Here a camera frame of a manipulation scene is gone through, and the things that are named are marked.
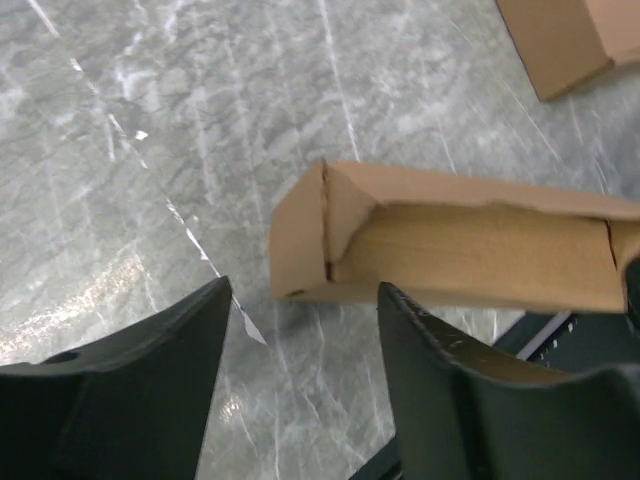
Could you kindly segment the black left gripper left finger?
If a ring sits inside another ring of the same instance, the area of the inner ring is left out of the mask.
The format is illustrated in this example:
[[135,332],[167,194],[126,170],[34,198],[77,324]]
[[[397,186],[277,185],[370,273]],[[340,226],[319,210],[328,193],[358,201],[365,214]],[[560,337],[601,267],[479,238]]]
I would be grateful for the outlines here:
[[45,361],[1,369],[5,479],[192,479],[223,351],[221,277]]

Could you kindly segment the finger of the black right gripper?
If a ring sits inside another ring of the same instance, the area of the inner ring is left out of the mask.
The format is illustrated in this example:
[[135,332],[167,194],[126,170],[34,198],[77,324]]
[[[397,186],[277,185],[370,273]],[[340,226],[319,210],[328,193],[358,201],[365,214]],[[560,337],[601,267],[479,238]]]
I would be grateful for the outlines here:
[[627,318],[636,330],[640,329],[640,259],[629,263],[625,271],[627,288]]

